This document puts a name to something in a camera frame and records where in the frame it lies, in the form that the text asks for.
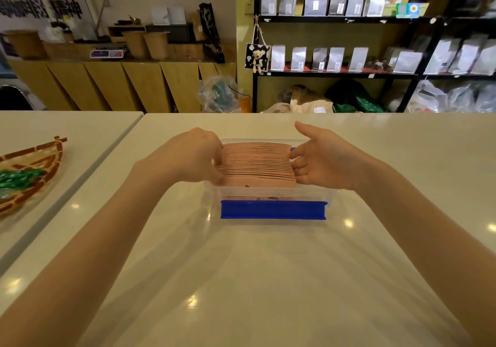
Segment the person's left hand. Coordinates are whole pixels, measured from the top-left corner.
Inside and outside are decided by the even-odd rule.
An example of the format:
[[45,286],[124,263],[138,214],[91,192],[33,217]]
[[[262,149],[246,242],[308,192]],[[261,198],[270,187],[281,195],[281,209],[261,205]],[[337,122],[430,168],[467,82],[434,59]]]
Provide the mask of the person's left hand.
[[130,178],[165,191],[178,182],[205,181],[205,170],[222,159],[223,145],[212,131],[193,128],[180,133],[137,161]]

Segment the person's right hand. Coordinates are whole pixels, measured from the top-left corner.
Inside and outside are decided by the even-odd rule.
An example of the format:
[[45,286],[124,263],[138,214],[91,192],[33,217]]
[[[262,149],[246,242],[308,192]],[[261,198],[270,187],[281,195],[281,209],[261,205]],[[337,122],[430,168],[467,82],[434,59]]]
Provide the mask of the person's right hand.
[[376,158],[328,129],[322,142],[308,140],[297,146],[290,161],[299,184],[355,192],[377,163]]

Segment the stack of pink paper packets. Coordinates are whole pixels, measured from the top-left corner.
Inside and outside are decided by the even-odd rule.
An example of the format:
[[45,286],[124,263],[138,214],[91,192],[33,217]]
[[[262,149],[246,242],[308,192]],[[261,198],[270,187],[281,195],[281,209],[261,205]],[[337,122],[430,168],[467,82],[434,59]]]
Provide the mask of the stack of pink paper packets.
[[221,162],[214,167],[225,177],[224,187],[293,189],[291,150],[284,143],[225,143]]

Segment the person's right forearm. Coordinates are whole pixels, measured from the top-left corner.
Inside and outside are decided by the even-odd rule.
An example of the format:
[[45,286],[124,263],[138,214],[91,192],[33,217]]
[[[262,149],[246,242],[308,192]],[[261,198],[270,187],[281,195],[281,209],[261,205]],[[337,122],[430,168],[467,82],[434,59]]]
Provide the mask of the person's right forearm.
[[496,347],[496,254],[391,166],[369,155],[348,161],[354,191],[474,345]]

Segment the person's left forearm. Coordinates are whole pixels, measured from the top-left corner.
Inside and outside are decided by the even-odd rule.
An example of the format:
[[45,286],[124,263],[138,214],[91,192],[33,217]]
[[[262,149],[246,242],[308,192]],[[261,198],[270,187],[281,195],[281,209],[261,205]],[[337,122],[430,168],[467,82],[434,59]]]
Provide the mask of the person's left forearm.
[[137,162],[113,196],[0,317],[0,347],[71,347],[114,285],[147,220],[174,184],[163,163]]

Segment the white cloth bag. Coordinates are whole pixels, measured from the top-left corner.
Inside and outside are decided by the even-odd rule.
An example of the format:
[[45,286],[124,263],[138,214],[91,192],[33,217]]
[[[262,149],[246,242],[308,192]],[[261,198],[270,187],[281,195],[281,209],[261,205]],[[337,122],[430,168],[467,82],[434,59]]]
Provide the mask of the white cloth bag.
[[277,95],[277,103],[263,113],[329,114],[334,113],[333,102],[324,95],[297,84]]

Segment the green plastic bag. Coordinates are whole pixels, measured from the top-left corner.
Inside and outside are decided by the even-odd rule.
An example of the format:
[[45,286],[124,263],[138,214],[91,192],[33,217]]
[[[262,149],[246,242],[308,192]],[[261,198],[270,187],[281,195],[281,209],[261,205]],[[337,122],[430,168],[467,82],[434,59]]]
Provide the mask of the green plastic bag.
[[334,113],[387,113],[388,110],[371,98],[364,86],[351,79],[338,80],[324,96],[333,103]]

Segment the clear plastic box blue latch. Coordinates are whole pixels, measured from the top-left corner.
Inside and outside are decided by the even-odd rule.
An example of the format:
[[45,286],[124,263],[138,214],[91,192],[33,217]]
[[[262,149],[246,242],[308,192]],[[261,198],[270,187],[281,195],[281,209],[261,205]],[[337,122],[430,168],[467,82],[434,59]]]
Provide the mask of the clear plastic box blue latch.
[[[225,143],[267,142],[292,146],[291,152],[306,139],[231,138]],[[235,188],[204,182],[206,199],[220,219],[326,220],[326,212],[336,191],[296,182],[293,189]]]

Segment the clear plastic bag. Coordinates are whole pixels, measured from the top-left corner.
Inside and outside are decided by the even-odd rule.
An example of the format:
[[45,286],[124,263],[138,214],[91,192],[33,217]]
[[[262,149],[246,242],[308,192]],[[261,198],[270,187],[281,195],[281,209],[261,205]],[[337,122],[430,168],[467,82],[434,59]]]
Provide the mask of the clear plastic bag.
[[231,76],[213,76],[199,81],[197,98],[201,112],[240,113],[239,93],[236,81]]

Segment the black tote bag with bear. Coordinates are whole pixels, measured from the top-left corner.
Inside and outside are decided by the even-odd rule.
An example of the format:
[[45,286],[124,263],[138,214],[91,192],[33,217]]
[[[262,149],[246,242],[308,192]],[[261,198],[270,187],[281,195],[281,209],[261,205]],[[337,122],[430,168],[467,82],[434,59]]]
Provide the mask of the black tote bag with bear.
[[258,20],[259,15],[255,15],[251,42],[245,47],[245,68],[251,69],[253,74],[263,75],[268,72],[272,47],[266,44]]

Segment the black metal shelf rack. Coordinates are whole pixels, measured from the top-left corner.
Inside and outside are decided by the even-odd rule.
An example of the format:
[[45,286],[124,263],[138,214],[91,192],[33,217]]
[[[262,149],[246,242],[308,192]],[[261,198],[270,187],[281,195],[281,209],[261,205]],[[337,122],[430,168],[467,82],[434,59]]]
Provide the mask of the black metal shelf rack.
[[350,57],[354,48],[367,47],[368,57],[378,60],[385,56],[387,46],[393,44],[409,45],[415,34],[428,33],[431,42],[425,55],[413,74],[395,74],[392,70],[375,69],[365,66],[361,73],[343,70],[340,73],[274,72],[271,75],[253,77],[253,103],[257,112],[268,109],[277,102],[277,95],[287,86],[305,85],[320,92],[326,91],[334,80],[365,80],[365,88],[373,98],[383,99],[392,86],[407,86],[400,103],[400,112],[406,109],[406,102],[423,77],[435,45],[446,31],[446,26],[465,22],[473,27],[488,25],[491,33],[496,34],[496,18],[482,18],[463,13],[456,16],[457,8],[464,0],[418,0],[429,2],[427,15],[421,18],[332,18],[332,17],[260,17],[259,26],[265,41],[271,45],[284,44],[287,55],[294,47],[306,47],[307,57],[311,49],[317,47],[344,47],[345,57]]

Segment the black heat sealer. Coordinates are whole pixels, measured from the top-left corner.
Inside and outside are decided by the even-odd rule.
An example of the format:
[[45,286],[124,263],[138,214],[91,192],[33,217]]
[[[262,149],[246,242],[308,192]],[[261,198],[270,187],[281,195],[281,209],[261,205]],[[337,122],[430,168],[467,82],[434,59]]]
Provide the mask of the black heat sealer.
[[225,54],[219,44],[203,43],[202,51],[204,61],[211,61],[219,64],[226,63]]

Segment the wooden counter cabinet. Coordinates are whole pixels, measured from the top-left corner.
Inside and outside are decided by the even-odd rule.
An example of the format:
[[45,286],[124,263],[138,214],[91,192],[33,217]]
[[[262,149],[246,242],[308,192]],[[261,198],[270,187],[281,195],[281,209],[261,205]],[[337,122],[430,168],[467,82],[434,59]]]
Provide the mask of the wooden counter cabinet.
[[173,44],[172,60],[9,60],[15,75],[50,111],[199,113],[200,81],[236,78],[237,46],[221,43],[226,63],[207,59],[201,44]]

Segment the kraft paper bucket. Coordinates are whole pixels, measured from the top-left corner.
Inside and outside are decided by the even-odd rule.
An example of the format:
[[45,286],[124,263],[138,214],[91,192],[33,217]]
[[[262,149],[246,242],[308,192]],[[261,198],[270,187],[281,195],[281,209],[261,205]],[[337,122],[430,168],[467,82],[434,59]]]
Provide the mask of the kraft paper bucket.
[[23,60],[44,60],[48,58],[37,30],[7,30],[3,31],[2,34]]
[[155,61],[169,59],[169,32],[150,32],[144,35],[150,56]]
[[145,32],[125,32],[127,48],[131,55],[138,60],[148,60],[150,53],[145,42]]

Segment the tall black patterned box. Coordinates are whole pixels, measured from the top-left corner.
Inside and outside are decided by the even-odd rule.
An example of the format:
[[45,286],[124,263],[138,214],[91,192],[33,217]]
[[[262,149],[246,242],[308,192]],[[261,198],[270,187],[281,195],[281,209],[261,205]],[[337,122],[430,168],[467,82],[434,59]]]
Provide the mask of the tall black patterned box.
[[220,44],[220,36],[215,23],[212,4],[201,3],[199,5],[199,11],[203,33],[213,45]]

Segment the pile of clear plastic bags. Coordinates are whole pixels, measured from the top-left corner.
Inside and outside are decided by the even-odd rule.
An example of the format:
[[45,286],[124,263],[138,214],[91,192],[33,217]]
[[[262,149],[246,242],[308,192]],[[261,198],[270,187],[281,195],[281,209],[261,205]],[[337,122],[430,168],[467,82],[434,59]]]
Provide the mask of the pile of clear plastic bags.
[[496,113],[496,81],[420,81],[407,113]]

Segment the black storage box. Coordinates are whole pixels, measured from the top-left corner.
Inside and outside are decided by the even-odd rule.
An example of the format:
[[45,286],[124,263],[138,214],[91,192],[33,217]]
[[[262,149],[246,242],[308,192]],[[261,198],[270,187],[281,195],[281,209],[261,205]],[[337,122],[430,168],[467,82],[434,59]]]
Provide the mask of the black storage box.
[[196,42],[193,24],[191,22],[175,25],[147,24],[145,26],[145,30],[147,33],[167,33],[168,41],[172,44],[188,44]]

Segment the green yellow flower box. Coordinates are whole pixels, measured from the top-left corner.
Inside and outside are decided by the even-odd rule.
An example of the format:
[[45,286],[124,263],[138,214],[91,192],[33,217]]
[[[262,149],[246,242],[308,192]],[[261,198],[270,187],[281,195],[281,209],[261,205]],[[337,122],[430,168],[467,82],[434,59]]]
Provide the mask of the green yellow flower box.
[[425,15],[429,3],[401,3],[387,4],[382,12],[383,17],[420,18]]

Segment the white digital scale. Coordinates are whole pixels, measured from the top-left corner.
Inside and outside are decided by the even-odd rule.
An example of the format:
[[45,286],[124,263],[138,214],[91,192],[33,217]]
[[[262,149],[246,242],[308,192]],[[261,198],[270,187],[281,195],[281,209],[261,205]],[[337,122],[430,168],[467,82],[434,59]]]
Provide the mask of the white digital scale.
[[121,60],[126,55],[125,49],[94,49],[90,51],[90,59]]

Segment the white paper pouch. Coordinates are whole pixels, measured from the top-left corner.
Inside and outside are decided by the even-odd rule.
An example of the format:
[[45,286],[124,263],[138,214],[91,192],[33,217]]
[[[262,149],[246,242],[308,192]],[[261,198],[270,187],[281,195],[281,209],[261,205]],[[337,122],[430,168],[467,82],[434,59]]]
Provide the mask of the white paper pouch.
[[185,16],[185,10],[182,6],[169,6],[167,8],[168,18],[170,25],[185,25],[187,24],[187,19]]
[[166,6],[154,6],[151,9],[152,24],[159,26],[170,25],[169,11]]

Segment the small wooden shelf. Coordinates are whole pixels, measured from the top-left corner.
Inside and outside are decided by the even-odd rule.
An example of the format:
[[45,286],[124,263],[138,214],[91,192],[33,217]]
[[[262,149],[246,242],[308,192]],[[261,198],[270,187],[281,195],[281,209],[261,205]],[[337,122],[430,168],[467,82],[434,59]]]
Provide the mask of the small wooden shelf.
[[108,36],[112,43],[125,42],[124,38],[125,32],[146,32],[146,28],[143,25],[111,25],[108,27]]

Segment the woven bamboo basket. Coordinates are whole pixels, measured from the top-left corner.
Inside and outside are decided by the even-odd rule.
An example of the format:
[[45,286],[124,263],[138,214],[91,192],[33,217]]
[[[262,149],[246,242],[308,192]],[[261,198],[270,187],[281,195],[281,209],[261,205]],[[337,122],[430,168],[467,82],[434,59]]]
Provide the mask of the woven bamboo basket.
[[56,176],[64,156],[66,137],[55,136],[48,143],[0,155],[0,170],[43,169],[45,174],[23,191],[0,189],[0,219],[16,212],[32,201]]

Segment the green wrapped packets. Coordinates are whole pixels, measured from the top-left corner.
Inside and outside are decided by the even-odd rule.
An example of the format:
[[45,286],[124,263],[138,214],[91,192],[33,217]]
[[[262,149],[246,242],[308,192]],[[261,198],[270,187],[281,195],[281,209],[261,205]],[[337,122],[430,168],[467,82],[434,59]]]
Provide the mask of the green wrapped packets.
[[44,174],[43,169],[0,170],[0,189],[23,191],[33,186]]

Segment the black chair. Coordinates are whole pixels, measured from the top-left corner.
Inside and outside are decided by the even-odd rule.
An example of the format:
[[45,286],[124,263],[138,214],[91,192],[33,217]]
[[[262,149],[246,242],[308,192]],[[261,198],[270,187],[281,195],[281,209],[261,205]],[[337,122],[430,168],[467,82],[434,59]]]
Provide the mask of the black chair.
[[21,89],[8,85],[0,85],[0,111],[34,111],[35,108]]

